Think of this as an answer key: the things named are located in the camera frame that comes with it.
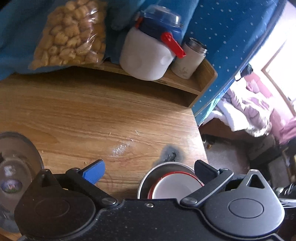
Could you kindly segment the bag of snack biscuits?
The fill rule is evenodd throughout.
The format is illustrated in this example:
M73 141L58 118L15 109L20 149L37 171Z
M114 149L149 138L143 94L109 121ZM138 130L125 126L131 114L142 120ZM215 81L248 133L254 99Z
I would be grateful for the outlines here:
M107 1L67 1L48 16L29 68L101 64Z

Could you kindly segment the wooden desk shelf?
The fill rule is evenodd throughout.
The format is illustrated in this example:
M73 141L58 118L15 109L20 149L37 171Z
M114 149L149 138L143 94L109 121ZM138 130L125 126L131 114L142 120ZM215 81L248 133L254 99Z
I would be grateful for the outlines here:
M216 70L207 60L201 63L188 80L178 77L171 69L168 69L165 75L158 80L139 80L126 73L121 66L111 62L104 62L101 65L75 66L74 69L86 75L87 81L114 87L121 91L157 97L186 108L192 108L217 78Z

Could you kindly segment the large steel bowl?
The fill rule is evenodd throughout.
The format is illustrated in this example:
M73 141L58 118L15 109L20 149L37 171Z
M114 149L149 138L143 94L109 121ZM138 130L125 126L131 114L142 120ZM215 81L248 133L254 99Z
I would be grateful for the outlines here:
M194 170L177 162L165 162L152 168L141 180L138 199L175 198L180 201L203 186Z

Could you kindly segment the light blue cloth cover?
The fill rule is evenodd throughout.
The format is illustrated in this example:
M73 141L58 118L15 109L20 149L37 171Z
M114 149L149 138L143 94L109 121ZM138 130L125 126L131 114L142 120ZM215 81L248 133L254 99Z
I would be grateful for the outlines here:
M137 17L180 43L197 1L1 1L1 79L69 65L118 63Z

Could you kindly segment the pink white bedding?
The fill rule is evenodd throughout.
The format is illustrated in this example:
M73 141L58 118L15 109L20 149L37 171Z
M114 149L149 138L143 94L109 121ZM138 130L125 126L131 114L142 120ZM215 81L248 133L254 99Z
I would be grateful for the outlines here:
M272 135L286 144L295 138L295 117L276 89L252 73L231 84L199 131L247 143Z

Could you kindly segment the dark blue dotted curtain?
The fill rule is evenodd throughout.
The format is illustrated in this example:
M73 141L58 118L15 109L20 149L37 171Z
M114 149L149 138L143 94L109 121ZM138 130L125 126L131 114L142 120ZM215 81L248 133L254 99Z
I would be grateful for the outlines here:
M192 111L200 126L265 43L280 19L286 1L199 1L187 28L208 50L206 59L216 80L195 101Z

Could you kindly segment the white jug blue lid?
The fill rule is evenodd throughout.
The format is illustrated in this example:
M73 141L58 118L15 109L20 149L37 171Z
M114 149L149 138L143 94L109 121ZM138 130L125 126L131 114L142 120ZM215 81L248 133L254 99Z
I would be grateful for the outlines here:
M135 21L123 44L121 68L140 80L163 77L175 57L185 57L180 46L181 16L164 6L150 5Z

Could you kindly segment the white steel thermos cup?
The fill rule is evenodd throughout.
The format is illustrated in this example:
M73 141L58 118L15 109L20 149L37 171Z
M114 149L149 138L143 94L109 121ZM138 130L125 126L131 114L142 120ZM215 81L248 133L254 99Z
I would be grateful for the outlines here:
M190 37L184 43L183 49L185 57L177 57L171 65L171 71L180 78L189 79L206 57L207 48L200 41Z

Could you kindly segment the large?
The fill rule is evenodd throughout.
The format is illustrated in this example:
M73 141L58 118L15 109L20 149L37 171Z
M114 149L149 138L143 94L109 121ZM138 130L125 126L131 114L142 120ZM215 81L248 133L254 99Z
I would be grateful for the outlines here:
M0 149L1 228L18 233L16 205L44 164L34 144L20 133L1 133Z

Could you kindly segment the white ceramic bowl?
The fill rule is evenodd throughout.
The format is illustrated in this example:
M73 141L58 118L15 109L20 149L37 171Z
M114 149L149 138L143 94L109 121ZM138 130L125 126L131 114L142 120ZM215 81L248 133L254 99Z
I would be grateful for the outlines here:
M204 184L193 174L173 171L159 178L150 188L148 199L181 199L203 187Z

